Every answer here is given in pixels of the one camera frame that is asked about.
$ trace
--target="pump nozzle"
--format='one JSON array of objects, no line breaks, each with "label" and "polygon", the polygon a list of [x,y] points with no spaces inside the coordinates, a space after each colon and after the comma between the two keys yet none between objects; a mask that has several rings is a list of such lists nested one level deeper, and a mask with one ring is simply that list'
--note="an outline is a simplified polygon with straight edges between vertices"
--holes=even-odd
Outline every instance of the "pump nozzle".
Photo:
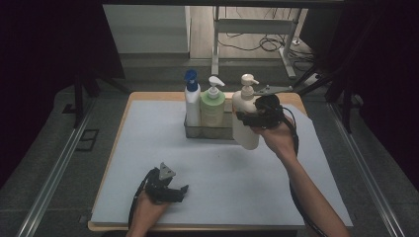
[{"label": "pump nozzle", "polygon": [[216,86],[224,86],[225,84],[219,80],[216,76],[211,76],[209,78],[210,88],[209,88],[209,97],[211,99],[218,98],[219,90],[216,88]]}]

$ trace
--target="soap dispenser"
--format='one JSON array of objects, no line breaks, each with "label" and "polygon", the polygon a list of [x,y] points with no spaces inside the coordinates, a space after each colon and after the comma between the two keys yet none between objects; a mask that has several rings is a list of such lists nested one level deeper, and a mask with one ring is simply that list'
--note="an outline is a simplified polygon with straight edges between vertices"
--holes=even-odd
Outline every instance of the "soap dispenser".
[{"label": "soap dispenser", "polygon": [[200,126],[201,125],[201,111],[200,111],[200,95],[201,87],[197,80],[197,71],[190,69],[185,74],[186,88],[186,125]]},{"label": "soap dispenser", "polygon": [[256,98],[253,95],[254,90],[252,85],[259,84],[252,74],[244,74],[241,77],[241,84],[243,85],[241,91],[237,91],[232,96],[232,124],[233,124],[233,138],[241,146],[248,150],[256,149],[259,145],[259,135],[254,133],[250,126],[244,125],[243,121],[237,118],[236,112],[245,114],[256,114],[255,107]]},{"label": "soap dispenser", "polygon": [[225,95],[216,86],[225,84],[215,76],[209,78],[210,88],[201,94],[201,125],[221,126]]}]

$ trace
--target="hand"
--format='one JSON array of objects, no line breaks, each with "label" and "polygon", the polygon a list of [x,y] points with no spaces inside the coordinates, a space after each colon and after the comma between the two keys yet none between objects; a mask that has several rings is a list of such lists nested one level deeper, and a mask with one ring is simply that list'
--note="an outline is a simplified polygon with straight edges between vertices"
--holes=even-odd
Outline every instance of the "hand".
[{"label": "hand", "polygon": [[145,191],[142,191],[138,197],[131,227],[126,237],[145,236],[148,229],[154,226],[160,216],[166,211],[169,204],[169,202],[154,204],[150,196]]},{"label": "hand", "polygon": [[[293,120],[286,116],[286,119],[293,124]],[[278,126],[264,129],[262,127],[251,127],[253,132],[262,135],[268,147],[275,152],[275,154],[283,162],[296,160],[296,154],[293,149],[293,137],[290,129],[284,122]]]}]

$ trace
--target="metal rail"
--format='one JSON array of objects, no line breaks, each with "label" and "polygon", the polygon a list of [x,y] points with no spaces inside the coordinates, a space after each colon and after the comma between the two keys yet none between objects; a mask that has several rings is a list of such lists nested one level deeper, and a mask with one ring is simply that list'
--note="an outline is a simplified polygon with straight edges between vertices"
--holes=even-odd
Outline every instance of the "metal rail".
[{"label": "metal rail", "polygon": [[377,207],[379,214],[381,215],[382,221],[387,227],[388,233],[394,237],[404,236],[403,230],[397,221],[397,217],[395,216],[391,206],[379,188],[376,179],[374,178],[366,160],[364,159],[363,154],[357,145],[357,142],[355,141],[352,134],[348,133],[343,126],[338,106],[335,104],[328,104],[328,107],[329,110],[331,110],[333,113],[336,125],[338,126],[342,137],[350,148],[351,155],[354,158],[357,168],[360,171],[360,175],[364,180],[364,183]]},{"label": "metal rail", "polygon": [[34,236],[38,226],[43,218],[46,208],[55,193],[56,187],[67,168],[68,162],[76,148],[77,142],[80,139],[87,122],[89,121],[90,115],[92,114],[93,107],[96,103],[96,99],[92,98],[88,101],[85,117],[81,120],[78,128],[74,128],[62,150],[58,160],[51,169],[48,178],[38,193],[36,200],[34,201],[28,215],[22,223],[16,236]]}]

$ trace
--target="wall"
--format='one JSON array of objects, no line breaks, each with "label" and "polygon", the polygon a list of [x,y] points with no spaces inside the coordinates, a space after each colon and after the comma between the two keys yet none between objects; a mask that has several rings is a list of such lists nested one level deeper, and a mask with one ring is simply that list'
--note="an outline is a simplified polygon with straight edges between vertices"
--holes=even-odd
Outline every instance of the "wall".
[{"label": "wall", "polygon": [[189,52],[189,6],[103,7],[119,53]]}]

